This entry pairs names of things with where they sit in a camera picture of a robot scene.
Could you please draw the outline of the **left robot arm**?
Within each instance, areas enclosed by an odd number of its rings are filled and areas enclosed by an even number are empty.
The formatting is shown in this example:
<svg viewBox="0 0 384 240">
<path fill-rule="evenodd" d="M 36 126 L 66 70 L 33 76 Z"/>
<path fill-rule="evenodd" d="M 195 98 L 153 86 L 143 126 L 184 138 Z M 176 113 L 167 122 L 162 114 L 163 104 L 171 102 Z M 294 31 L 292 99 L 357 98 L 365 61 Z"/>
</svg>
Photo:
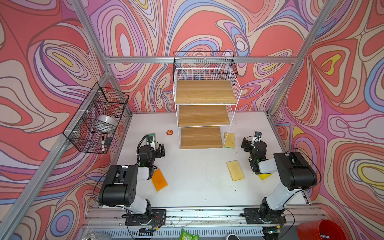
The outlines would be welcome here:
<svg viewBox="0 0 384 240">
<path fill-rule="evenodd" d="M 151 180 L 156 176 L 159 171 L 155 160 L 164 156 L 163 144 L 156 149 L 145 145 L 138 148 L 136 164 L 111 166 L 99 192 L 99 204 L 121 207 L 134 217 L 151 218 L 151 203 L 138 195 L 137 185 L 139 181 Z"/>
</svg>

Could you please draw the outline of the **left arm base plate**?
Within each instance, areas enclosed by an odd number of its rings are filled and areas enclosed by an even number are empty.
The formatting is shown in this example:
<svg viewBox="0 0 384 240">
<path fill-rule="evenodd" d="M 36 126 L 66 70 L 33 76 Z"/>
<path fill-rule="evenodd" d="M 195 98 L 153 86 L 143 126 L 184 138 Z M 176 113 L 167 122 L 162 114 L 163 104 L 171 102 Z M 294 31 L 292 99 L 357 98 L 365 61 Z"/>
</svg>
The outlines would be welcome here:
<svg viewBox="0 0 384 240">
<path fill-rule="evenodd" d="M 126 226 L 143 226 L 143 227 L 161 227 L 166 223 L 167 210 L 166 209 L 155 209 L 147 210 L 142 215 L 133 215 L 131 213 L 126 213 L 122 215 L 122 218 L 125 219 Z"/>
</svg>

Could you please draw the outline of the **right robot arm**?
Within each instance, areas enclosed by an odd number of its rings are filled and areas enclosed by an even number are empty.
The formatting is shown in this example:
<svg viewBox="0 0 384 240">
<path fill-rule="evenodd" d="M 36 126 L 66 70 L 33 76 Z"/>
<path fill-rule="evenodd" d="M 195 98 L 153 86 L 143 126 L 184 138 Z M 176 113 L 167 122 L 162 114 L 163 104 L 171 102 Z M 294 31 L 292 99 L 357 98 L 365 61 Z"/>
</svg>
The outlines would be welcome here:
<svg viewBox="0 0 384 240">
<path fill-rule="evenodd" d="M 258 137 L 243 138 L 241 148 L 250 154 L 249 163 L 258 176 L 278 173 L 280 183 L 262 200 L 256 215 L 263 222 L 271 222 L 284 214 L 286 204 L 299 192 L 315 187 L 320 180 L 300 152 L 274 153 L 266 158 L 267 144 Z"/>
</svg>

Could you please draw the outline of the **pale yellow sponge orange underside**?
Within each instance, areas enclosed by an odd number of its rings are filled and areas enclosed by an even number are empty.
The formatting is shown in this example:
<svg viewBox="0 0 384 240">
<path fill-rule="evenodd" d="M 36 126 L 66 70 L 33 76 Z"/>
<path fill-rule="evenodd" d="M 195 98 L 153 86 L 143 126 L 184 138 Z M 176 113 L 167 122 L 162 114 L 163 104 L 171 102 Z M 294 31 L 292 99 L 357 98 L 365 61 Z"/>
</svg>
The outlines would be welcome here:
<svg viewBox="0 0 384 240">
<path fill-rule="evenodd" d="M 238 161 L 227 162 L 227 167 L 233 182 L 240 181 L 245 178 L 244 173 Z"/>
</svg>

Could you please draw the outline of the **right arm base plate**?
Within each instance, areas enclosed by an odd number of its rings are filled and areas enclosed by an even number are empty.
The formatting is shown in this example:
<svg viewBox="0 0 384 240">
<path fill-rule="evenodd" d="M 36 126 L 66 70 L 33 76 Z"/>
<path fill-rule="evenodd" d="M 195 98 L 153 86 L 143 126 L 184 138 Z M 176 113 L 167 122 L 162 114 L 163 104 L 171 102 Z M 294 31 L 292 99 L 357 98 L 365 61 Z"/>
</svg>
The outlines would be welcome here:
<svg viewBox="0 0 384 240">
<path fill-rule="evenodd" d="M 248 225 L 252 224 L 277 224 L 284 225 L 287 223 L 283 211 L 265 210 L 259 208 L 245 208 L 244 213 L 240 214 L 246 219 Z"/>
</svg>

